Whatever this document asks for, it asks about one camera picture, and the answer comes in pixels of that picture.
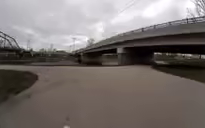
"bridge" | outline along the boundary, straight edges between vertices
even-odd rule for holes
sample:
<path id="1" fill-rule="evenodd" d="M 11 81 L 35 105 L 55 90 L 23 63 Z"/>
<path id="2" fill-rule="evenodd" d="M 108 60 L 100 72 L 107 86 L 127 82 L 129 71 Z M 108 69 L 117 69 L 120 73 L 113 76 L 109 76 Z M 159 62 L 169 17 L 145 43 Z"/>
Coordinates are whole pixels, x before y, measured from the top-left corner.
<path id="1" fill-rule="evenodd" d="M 116 53 L 120 65 L 150 64 L 154 52 L 205 54 L 205 17 L 182 19 L 118 34 L 75 51 L 82 63 L 100 64 Z"/>
<path id="2" fill-rule="evenodd" d="M 0 51 L 20 52 L 22 49 L 13 37 L 0 31 Z"/>

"cloud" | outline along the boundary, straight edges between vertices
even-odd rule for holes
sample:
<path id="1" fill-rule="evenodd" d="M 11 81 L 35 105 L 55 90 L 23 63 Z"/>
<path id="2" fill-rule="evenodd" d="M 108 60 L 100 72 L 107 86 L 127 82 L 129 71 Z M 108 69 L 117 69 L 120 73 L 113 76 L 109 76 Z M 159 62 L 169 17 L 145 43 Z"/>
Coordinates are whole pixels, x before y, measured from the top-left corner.
<path id="1" fill-rule="evenodd" d="M 70 50 L 117 33 L 186 16 L 188 0 L 0 0 L 0 30 L 19 45 Z"/>

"bridge pillar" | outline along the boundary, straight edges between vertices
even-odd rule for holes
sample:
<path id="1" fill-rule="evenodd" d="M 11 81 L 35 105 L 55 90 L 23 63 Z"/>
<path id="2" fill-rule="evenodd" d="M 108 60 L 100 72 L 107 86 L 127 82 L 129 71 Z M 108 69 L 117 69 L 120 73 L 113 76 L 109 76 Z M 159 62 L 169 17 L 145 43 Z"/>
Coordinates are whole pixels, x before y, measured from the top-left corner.
<path id="1" fill-rule="evenodd" d="M 80 56 L 82 64 L 86 65 L 102 65 L 102 54 L 100 53 L 86 53 Z"/>
<path id="2" fill-rule="evenodd" d="M 117 48 L 117 54 L 118 54 L 118 65 L 132 64 L 128 49 Z"/>
<path id="3" fill-rule="evenodd" d="M 119 65 L 133 65 L 153 63 L 154 53 L 151 51 L 133 50 L 128 48 L 118 48 L 118 64 Z"/>

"bridge underside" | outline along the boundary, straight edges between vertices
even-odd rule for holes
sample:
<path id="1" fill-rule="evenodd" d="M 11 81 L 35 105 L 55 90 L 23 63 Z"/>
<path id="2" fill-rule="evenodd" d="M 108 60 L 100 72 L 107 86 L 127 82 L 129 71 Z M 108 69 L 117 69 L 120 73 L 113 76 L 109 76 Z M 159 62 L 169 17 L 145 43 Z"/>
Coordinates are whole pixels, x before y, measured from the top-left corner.
<path id="1" fill-rule="evenodd" d="M 119 65 L 151 64 L 155 52 L 205 55 L 205 45 L 160 45 L 124 47 L 82 54 L 85 64 L 102 64 L 103 54 L 117 54 Z"/>

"cloudy sky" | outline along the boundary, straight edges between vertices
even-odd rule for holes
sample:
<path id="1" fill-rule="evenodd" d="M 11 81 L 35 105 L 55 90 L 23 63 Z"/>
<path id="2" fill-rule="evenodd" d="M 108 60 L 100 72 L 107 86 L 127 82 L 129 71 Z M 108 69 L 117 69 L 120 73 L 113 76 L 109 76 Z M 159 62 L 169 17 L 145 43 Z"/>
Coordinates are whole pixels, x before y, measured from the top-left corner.
<path id="1" fill-rule="evenodd" d="M 0 30 L 24 48 L 70 51 L 73 38 L 75 49 L 85 47 L 88 38 L 186 18 L 188 7 L 190 0 L 0 0 Z"/>

